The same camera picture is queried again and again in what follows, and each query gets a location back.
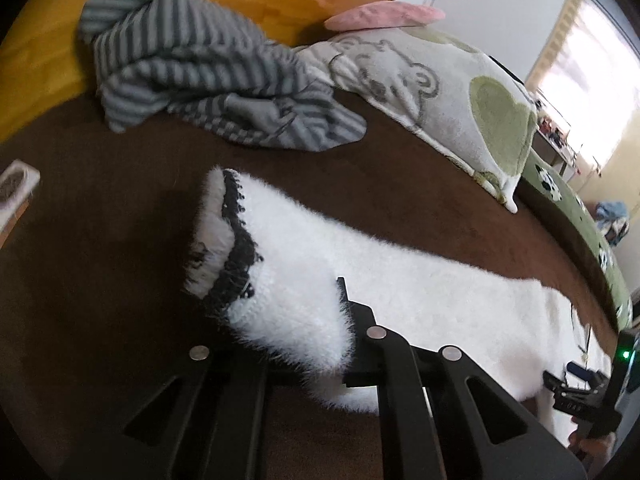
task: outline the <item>brown mattress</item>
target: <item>brown mattress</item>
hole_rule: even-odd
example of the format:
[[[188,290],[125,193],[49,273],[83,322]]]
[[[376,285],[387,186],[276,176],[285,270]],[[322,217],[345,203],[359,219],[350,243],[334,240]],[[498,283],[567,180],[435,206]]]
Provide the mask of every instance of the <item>brown mattress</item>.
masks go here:
[[[371,235],[560,290],[606,351],[615,335],[583,277],[526,206],[512,215],[427,144],[353,94],[364,140],[324,153],[244,148],[167,115],[111,133],[82,96],[0,145],[38,168],[36,197],[0,250],[0,404],[55,474],[108,410],[210,339],[181,290],[201,183],[247,171]],[[375,417],[274,392],[264,477],[381,478]]]

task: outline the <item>black lace trim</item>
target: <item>black lace trim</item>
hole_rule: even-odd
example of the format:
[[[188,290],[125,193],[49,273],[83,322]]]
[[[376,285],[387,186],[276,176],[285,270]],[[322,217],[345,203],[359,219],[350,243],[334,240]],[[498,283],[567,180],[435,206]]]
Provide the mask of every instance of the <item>black lace trim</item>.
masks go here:
[[[242,186],[231,171],[224,170],[223,174],[225,197],[222,218],[231,225],[236,240],[219,277],[202,300],[207,317],[220,317],[235,300],[251,298],[255,294],[249,282],[249,268],[262,260],[255,250],[254,240],[244,228],[244,222],[238,218],[238,213],[244,212],[244,207],[239,203],[244,198],[240,193]]]

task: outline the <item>pink pillow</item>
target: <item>pink pillow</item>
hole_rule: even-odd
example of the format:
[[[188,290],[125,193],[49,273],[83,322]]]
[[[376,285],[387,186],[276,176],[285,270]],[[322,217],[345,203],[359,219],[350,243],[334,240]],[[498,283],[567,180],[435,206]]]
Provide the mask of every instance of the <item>pink pillow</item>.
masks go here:
[[[444,19],[444,12],[435,7],[406,2],[373,2],[345,10],[324,22],[328,30],[362,30],[363,28],[411,27],[429,25]]]

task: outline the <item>silver screw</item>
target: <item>silver screw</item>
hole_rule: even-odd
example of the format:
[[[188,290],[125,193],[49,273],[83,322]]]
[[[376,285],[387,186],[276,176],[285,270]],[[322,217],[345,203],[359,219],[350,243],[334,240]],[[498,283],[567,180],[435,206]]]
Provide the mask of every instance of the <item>silver screw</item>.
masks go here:
[[[457,346],[445,346],[442,349],[442,357],[447,361],[459,361],[462,357],[462,351]]]
[[[386,337],[386,330],[381,326],[370,326],[367,328],[367,335],[372,339],[384,339]]]
[[[204,345],[194,346],[189,350],[189,357],[194,361],[203,361],[209,357],[209,349]]]

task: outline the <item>gray striped garment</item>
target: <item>gray striped garment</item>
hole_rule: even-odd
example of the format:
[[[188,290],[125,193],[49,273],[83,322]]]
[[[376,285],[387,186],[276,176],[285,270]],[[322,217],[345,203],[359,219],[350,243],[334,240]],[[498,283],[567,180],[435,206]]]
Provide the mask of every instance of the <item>gray striped garment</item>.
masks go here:
[[[88,0],[79,31],[114,132],[160,110],[269,148],[320,152],[366,132],[289,47],[209,0]]]

